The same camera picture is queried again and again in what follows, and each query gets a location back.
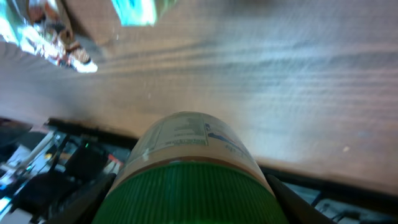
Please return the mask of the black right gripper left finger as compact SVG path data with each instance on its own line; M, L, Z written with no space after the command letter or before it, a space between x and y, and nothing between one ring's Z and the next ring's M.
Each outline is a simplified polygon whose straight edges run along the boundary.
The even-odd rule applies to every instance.
M115 173L106 174L51 204L46 223L91 223L115 178Z

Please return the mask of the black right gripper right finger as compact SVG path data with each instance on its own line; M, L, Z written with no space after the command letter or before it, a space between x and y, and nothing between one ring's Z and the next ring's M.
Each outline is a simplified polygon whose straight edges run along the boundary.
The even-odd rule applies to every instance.
M334 221L324 216L294 191L290 190L278 178L267 174L266 180L290 223L335 224Z

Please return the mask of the green lid Knorr jar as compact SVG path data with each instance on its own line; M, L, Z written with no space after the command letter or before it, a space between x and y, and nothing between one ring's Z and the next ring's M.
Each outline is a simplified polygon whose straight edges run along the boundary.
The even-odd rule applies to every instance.
M139 139L94 223L287 223L258 164L234 131L180 112Z

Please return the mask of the brown snack pouch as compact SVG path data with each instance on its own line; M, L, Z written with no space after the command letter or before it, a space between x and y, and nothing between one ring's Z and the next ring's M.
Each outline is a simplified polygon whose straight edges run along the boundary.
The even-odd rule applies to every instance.
M76 40L61 1L1 0L1 41L80 73L98 69Z

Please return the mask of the Kleenex tissue pack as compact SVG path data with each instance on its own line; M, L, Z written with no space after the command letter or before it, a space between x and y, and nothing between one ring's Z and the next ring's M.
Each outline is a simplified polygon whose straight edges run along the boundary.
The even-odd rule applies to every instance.
M157 20L154 0L112 0L122 26L153 26Z

